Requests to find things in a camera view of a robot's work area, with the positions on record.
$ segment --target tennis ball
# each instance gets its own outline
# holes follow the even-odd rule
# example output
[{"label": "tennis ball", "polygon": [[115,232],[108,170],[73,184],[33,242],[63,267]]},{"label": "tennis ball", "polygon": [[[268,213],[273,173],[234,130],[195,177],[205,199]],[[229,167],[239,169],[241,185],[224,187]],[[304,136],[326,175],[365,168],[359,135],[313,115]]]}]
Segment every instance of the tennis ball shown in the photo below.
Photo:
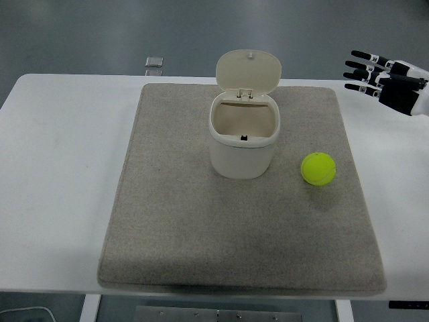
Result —
[{"label": "tennis ball", "polygon": [[301,163],[301,175],[314,186],[324,186],[335,177],[335,161],[326,153],[315,152],[307,155]]}]

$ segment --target white table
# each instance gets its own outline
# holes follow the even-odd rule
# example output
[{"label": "white table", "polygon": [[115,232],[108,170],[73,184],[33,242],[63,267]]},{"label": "white table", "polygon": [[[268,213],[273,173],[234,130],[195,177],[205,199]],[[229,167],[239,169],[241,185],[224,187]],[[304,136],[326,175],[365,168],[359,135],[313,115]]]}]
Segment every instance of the white table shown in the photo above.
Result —
[{"label": "white table", "polygon": [[[98,285],[97,266],[147,83],[216,80],[28,74],[17,81],[0,109],[0,290],[121,293]],[[370,299],[427,301],[429,117],[396,113],[344,83],[280,86],[329,87],[338,96],[387,276],[387,290]]]}]

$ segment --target robotic hand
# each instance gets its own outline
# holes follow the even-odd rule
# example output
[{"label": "robotic hand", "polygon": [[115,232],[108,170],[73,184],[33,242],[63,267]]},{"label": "robotic hand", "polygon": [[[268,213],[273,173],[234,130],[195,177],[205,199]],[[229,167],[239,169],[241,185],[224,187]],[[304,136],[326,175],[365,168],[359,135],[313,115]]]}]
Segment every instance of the robotic hand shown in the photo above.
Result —
[{"label": "robotic hand", "polygon": [[351,89],[372,97],[395,111],[406,115],[426,114],[429,116],[429,72],[401,60],[353,50],[354,57],[369,60],[379,66],[346,61],[346,65],[356,68],[353,73],[345,72],[344,77],[362,81],[371,87],[345,84]]}]

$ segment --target trash can lid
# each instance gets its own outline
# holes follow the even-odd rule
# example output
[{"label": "trash can lid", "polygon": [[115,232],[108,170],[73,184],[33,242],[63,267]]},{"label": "trash can lid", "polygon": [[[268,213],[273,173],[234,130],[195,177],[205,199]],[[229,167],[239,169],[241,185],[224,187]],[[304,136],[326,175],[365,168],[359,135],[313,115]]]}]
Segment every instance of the trash can lid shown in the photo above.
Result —
[{"label": "trash can lid", "polygon": [[282,75],[279,60],[259,50],[233,50],[223,55],[216,66],[216,80],[224,91],[252,90],[263,95],[275,90]]}]

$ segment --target trash can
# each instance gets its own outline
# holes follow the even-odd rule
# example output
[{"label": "trash can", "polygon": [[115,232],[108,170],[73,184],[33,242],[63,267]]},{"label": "trash can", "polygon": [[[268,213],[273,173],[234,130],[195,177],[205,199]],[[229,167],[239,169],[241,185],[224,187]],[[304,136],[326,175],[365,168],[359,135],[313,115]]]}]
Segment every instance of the trash can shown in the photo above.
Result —
[{"label": "trash can", "polygon": [[258,50],[234,50],[223,55],[216,80],[224,93],[210,108],[210,161],[227,178],[262,175],[273,158],[280,132],[277,103],[267,94],[282,74],[279,60]]}]

